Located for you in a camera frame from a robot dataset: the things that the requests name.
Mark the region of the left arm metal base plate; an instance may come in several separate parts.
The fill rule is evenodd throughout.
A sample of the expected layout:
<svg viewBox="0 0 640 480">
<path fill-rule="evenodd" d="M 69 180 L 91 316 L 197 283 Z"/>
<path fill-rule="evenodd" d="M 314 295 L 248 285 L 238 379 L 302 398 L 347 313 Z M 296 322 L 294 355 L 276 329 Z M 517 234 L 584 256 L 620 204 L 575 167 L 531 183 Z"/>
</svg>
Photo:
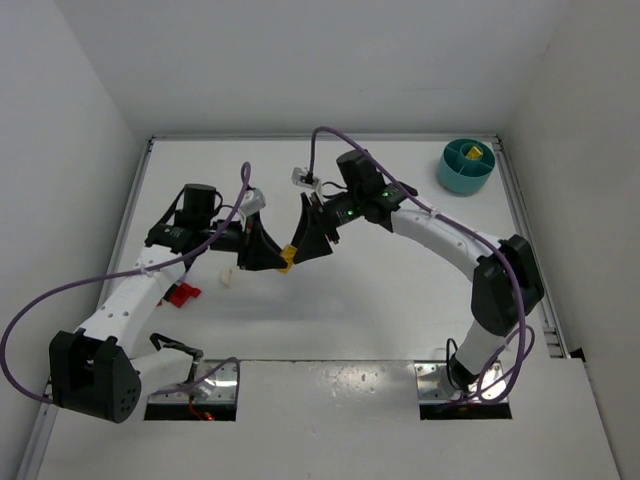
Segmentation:
<svg viewBox="0 0 640 480">
<path fill-rule="evenodd" d="M 239 394 L 240 361 L 204 360 L 198 367 L 195 386 L 166 387 L 160 394 L 148 397 L 151 404 L 184 404 L 193 400 L 194 405 L 212 407 L 235 407 Z"/>
</svg>

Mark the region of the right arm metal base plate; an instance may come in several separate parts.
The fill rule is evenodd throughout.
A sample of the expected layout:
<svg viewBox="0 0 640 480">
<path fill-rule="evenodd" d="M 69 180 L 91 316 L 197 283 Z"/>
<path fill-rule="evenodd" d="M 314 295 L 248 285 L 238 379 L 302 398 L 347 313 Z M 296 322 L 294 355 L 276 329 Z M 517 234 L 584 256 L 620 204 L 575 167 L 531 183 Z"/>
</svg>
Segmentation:
<svg viewBox="0 0 640 480">
<path fill-rule="evenodd" d="M 484 374 L 481 384 L 478 381 L 470 384 L 467 393 L 457 390 L 449 380 L 444 361 L 415 362 L 413 367 L 420 405 L 440 406 L 458 400 L 462 403 L 481 404 L 501 395 L 507 385 L 500 362 L 494 363 Z"/>
</svg>

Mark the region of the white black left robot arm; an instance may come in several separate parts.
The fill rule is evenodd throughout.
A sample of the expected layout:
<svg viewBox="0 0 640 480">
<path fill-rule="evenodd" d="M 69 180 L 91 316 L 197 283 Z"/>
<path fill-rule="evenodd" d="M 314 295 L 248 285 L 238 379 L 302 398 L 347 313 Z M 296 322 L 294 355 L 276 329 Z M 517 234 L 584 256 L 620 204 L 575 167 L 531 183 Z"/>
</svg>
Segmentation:
<svg viewBox="0 0 640 480">
<path fill-rule="evenodd" d="M 209 185 L 185 185 L 149 230 L 133 276 L 122 280 L 74 332 L 56 334 L 49 345 L 56 406 L 119 424 L 141 399 L 197 385 L 203 353 L 195 347 L 154 334 L 154 352 L 132 356 L 153 311 L 179 290 L 195 259 L 207 250 L 233 252 L 247 270 L 286 265 L 261 225 L 263 193 L 247 188 L 227 221 L 216 218 L 217 195 Z"/>
</svg>

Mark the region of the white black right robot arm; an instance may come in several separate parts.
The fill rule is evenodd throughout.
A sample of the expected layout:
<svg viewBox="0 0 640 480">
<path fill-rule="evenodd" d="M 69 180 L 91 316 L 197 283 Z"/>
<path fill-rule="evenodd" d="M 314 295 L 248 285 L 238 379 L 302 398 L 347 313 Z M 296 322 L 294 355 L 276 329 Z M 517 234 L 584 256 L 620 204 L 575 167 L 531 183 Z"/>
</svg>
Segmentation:
<svg viewBox="0 0 640 480">
<path fill-rule="evenodd" d="M 509 335 L 525 326 L 527 315 L 544 296 L 531 245 L 519 235 L 507 240 L 486 237 L 428 205 L 409 207 L 416 190 L 387 182 L 366 153 L 352 150 L 336 163 L 344 191 L 327 200 L 317 193 L 302 195 L 301 217 L 284 257 L 300 264 L 329 255 L 339 241 L 339 228 L 363 218 L 456 267 L 472 284 L 473 323 L 462 344 L 448 356 L 441 385 L 449 394 L 467 396 Z"/>
</svg>

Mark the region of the yellow lego brick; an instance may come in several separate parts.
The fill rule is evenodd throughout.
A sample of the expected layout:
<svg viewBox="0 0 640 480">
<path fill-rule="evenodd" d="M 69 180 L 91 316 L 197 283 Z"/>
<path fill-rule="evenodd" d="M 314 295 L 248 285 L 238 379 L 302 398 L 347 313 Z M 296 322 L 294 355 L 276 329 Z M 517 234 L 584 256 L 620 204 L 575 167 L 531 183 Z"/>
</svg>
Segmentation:
<svg viewBox="0 0 640 480">
<path fill-rule="evenodd" d="M 282 274 L 287 274 L 295 265 L 294 257 L 297 253 L 297 248 L 291 244 L 287 244 L 284 246 L 282 251 L 280 252 L 281 258 L 286 262 L 284 268 L 279 269 L 279 272 Z"/>
</svg>

